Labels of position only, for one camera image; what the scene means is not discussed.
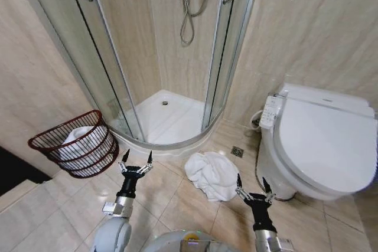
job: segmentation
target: toilet seat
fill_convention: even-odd
[[[372,117],[286,98],[273,144],[280,161],[305,185],[344,195],[374,177],[376,129]]]

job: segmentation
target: toilet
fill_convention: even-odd
[[[362,190],[377,166],[377,120],[365,99],[294,84],[268,96],[256,177],[279,200],[333,200]]]

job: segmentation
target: shower hose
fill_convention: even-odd
[[[181,42],[184,43],[185,45],[190,45],[191,42],[194,39],[193,17],[201,15],[201,13],[203,12],[203,10],[205,8],[205,3],[206,3],[206,0],[202,0],[202,4],[201,4],[200,9],[197,12],[192,13],[190,11],[190,0],[183,0],[185,13],[184,13],[183,23],[181,24],[180,37],[181,37]],[[187,21],[189,21],[189,25],[190,25],[190,28],[191,28],[191,37],[190,37],[189,40],[186,40],[184,38],[185,24],[186,24]]]

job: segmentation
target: crumpled towel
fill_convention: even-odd
[[[200,188],[209,201],[229,201],[236,196],[239,171],[225,156],[206,152],[191,155],[185,172],[196,188]]]
[[[76,140],[79,137],[84,136],[86,133],[91,131],[93,126],[83,126],[73,129],[67,138],[64,140],[62,144],[66,144]],[[70,146],[64,147],[59,149],[60,158],[62,160],[71,160],[74,158],[78,158],[79,156],[83,156],[86,153],[90,152],[94,149],[104,138],[107,129],[104,126],[97,127],[92,133],[90,133],[85,138],[81,139],[79,143],[73,143]],[[91,154],[81,158],[79,166],[81,168],[85,166],[90,166],[97,161],[105,154],[105,149],[98,148]],[[71,169],[78,168],[78,161],[75,162],[65,162],[64,166]],[[91,170],[95,172],[99,172],[102,169],[101,164],[94,165]]]

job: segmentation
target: laundry basket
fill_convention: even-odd
[[[85,134],[64,142],[74,129],[81,129]],[[99,110],[92,110],[40,133],[31,138],[28,144],[76,178],[87,178],[103,172],[119,153],[118,141],[111,134]]]

